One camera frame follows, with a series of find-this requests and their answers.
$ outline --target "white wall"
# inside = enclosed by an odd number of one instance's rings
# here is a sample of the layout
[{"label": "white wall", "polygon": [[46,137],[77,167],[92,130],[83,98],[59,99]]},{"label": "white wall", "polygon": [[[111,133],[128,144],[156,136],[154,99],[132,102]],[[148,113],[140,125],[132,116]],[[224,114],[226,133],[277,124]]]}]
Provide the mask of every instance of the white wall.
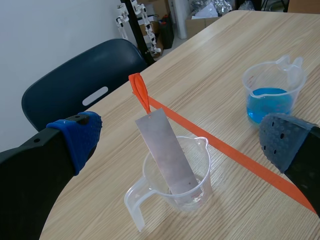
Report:
[{"label": "white wall", "polygon": [[[115,24],[119,3],[0,2],[0,152],[18,147],[37,133],[21,107],[21,98],[31,84],[85,50],[120,37]],[[129,24],[126,29],[132,40]]]}]

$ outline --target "orange tape line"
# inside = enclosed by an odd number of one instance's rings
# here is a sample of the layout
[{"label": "orange tape line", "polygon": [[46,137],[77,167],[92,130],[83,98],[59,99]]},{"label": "orange tape line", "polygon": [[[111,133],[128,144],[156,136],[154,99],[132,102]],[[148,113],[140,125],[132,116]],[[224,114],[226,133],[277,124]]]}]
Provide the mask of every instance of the orange tape line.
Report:
[{"label": "orange tape line", "polygon": [[215,136],[211,135],[210,133],[206,132],[202,128],[198,127],[194,123],[190,122],[189,120],[185,119],[184,117],[177,114],[175,111],[172,111],[170,108],[166,107],[165,105],[161,104],[160,102],[156,101],[152,97],[149,96],[149,103],[156,109],[162,108],[165,114],[175,121],[177,124],[181,125],[191,133],[195,134],[198,137],[205,137],[208,139],[209,144],[222,152],[223,154],[227,155],[229,158],[236,161],[238,164],[242,165],[250,172],[254,173],[258,177],[265,180],[267,183],[271,184],[284,194],[288,195],[290,198],[296,200],[301,205],[305,206],[307,209],[310,209],[312,212],[316,213],[314,208],[311,206],[309,201],[306,197],[301,193],[301,191],[291,182],[285,180],[281,176],[277,175],[276,173],[270,171],[268,168],[262,166],[261,164],[257,163],[256,161],[252,160],[250,157],[244,155],[243,153],[239,152],[232,146],[226,144],[225,142],[221,141],[220,139],[216,138]]}]

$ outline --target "orange tab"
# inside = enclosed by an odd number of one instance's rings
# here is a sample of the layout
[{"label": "orange tab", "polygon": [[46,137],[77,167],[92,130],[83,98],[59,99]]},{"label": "orange tab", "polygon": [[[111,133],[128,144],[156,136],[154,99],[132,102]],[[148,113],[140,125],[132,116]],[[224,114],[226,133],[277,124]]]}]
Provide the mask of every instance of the orange tab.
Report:
[{"label": "orange tab", "polygon": [[129,76],[129,81],[134,95],[138,98],[146,113],[151,113],[148,91],[140,73],[131,74]]}]

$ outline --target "beaker with blue liquid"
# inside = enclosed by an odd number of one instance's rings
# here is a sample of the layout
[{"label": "beaker with blue liquid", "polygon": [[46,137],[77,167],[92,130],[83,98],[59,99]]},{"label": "beaker with blue liquid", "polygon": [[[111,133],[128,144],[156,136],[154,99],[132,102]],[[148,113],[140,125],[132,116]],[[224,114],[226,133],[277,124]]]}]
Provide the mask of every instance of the beaker with blue liquid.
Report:
[{"label": "beaker with blue liquid", "polygon": [[259,124],[270,113],[291,114],[307,76],[302,69],[304,59],[293,63],[288,55],[250,67],[242,77],[248,117]]}]

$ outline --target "white robot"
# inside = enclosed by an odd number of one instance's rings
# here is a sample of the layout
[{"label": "white robot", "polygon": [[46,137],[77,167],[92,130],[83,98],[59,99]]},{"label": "white robot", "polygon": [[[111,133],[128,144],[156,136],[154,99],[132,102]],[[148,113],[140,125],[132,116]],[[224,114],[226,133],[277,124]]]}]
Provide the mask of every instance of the white robot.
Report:
[{"label": "white robot", "polygon": [[[138,16],[141,14],[141,17],[142,17],[143,23],[144,23],[144,27],[145,27],[145,32],[151,40],[151,48],[150,48],[151,54],[155,55],[157,53],[160,53],[161,49],[157,48],[156,36],[154,34],[154,31],[153,31],[151,24],[150,24],[150,21],[148,19],[147,10],[146,10],[145,5],[138,4],[137,0],[132,0],[131,4],[132,4],[135,15]],[[117,6],[117,10],[118,10],[119,16],[115,19],[116,24],[118,26],[121,37],[123,39],[128,40],[126,30],[124,29],[124,23],[129,21],[129,13],[128,13],[127,7],[124,3],[121,3]]]}]

